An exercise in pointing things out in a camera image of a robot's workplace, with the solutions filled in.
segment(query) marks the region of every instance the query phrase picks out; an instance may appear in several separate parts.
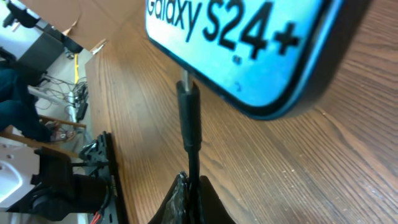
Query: wooden chair leg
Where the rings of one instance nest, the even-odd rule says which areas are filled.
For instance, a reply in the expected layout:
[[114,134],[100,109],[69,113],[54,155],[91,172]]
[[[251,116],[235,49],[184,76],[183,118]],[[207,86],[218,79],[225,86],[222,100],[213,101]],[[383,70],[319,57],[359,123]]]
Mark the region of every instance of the wooden chair leg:
[[75,123],[75,122],[71,122],[71,121],[65,121],[65,120],[56,119],[56,118],[52,118],[52,117],[44,116],[44,115],[39,115],[39,118],[42,119],[43,121],[45,121],[45,120],[47,120],[47,121],[58,121],[61,124],[67,124],[67,125],[71,125],[71,126],[79,127],[79,128],[86,128],[87,127],[87,125],[85,125],[85,124]]
[[35,148],[46,147],[46,148],[49,148],[49,149],[53,149],[54,151],[58,151],[58,152],[64,153],[64,154],[66,154],[66,155],[68,155],[70,157],[79,158],[79,155],[77,153],[75,153],[75,152],[70,152],[70,151],[61,149],[60,147],[58,147],[56,145],[47,144],[45,142],[38,142],[38,141],[29,139],[29,138],[25,138],[23,136],[19,136],[19,135],[16,135],[16,134],[1,132],[0,133],[0,137],[8,138],[8,139],[11,139],[11,140],[14,140],[14,141],[19,141],[21,143],[27,144],[30,147],[35,147]]

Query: white wall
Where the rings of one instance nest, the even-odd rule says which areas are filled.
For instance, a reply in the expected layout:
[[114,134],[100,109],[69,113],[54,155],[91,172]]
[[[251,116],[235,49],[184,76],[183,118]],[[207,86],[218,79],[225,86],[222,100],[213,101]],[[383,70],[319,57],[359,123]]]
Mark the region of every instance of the white wall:
[[36,28],[28,29],[23,26],[19,26],[15,32],[11,31],[11,26],[3,28],[2,22],[8,14],[7,6],[0,0],[0,47],[3,47],[19,59],[40,37],[42,31]]

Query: white robot part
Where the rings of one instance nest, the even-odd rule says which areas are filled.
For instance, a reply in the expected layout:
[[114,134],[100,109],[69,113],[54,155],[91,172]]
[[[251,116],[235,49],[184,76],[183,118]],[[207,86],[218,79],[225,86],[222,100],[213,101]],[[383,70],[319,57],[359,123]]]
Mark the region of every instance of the white robot part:
[[32,175],[39,174],[40,157],[32,148],[0,144],[0,210],[30,192]]

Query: person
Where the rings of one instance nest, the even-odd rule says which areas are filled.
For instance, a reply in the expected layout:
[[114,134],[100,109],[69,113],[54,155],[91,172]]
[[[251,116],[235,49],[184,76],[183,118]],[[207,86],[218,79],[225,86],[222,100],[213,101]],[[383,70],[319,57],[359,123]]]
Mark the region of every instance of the person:
[[0,68],[0,131],[13,125],[22,134],[41,142],[63,142],[74,137],[74,131],[61,130],[60,124],[42,124],[34,97],[19,74],[11,68]]

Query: plus sign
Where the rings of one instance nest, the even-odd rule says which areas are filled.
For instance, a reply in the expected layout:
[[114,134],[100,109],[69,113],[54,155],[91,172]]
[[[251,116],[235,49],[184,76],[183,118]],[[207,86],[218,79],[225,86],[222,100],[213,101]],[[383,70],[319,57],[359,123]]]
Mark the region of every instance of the plus sign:
[[286,50],[289,46],[298,46],[299,38],[292,36],[294,30],[294,23],[290,22],[287,24],[287,29],[284,33],[277,32],[274,40],[280,42],[279,54],[285,55]]

